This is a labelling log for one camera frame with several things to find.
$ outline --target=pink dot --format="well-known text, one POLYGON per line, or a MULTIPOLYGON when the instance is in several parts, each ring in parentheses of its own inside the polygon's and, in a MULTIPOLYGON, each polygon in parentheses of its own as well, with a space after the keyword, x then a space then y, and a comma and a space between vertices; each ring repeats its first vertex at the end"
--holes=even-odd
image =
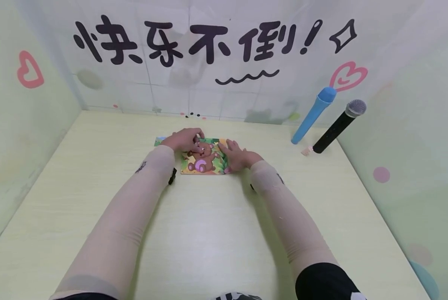
POLYGON ((410 244, 406 250, 408 258, 420 265, 429 266, 433 263, 433 255, 421 244, 410 244))
POLYGON ((377 167, 372 173, 378 183, 387 183, 391 178, 391 173, 385 167, 377 167))

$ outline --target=blue microphone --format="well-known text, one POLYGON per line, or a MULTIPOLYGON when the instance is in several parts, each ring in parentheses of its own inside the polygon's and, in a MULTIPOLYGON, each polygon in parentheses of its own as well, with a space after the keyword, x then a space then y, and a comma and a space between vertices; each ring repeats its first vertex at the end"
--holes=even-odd
POLYGON ((328 86, 322 89, 321 92, 316 97, 315 104, 312 106, 309 113, 307 113, 306 118, 301 123, 301 126, 297 129, 296 133, 291 139, 291 143, 294 145, 299 143, 300 140, 306 135, 307 131, 314 124, 321 113, 334 101, 337 91, 328 86))

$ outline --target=light green wall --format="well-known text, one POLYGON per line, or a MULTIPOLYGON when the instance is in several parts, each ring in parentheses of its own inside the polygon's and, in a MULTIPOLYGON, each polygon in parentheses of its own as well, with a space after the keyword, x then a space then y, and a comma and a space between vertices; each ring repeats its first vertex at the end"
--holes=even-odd
MULTIPOLYGON (((29 72, 25 79, 36 76, 29 72)), ((13 1, 0 0, 0 233, 80 110, 13 1), (43 74, 37 88, 18 81, 22 50, 43 74)))
POLYGON ((339 142, 430 297, 448 300, 448 41, 401 70, 339 142))

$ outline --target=silver microphone head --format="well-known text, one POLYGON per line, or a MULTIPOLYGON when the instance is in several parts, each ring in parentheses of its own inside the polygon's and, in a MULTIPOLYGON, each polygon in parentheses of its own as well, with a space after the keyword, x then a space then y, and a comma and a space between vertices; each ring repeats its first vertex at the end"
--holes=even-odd
POLYGON ((359 99, 353 100, 346 105, 344 112, 351 118, 359 117, 366 112, 366 103, 359 99))

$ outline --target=cartoon bear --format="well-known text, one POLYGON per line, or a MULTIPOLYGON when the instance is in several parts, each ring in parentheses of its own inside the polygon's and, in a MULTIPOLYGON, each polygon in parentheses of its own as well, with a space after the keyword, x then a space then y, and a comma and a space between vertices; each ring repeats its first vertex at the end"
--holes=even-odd
POLYGON ((202 148, 202 153, 196 153, 189 151, 187 152, 188 157, 194 157, 196 162, 189 163, 187 168, 189 171, 196 170, 200 173, 206 173, 208 171, 214 171, 216 167, 212 164, 215 158, 220 158, 221 156, 217 152, 212 152, 214 144, 209 144, 207 142, 198 142, 197 146, 202 148))

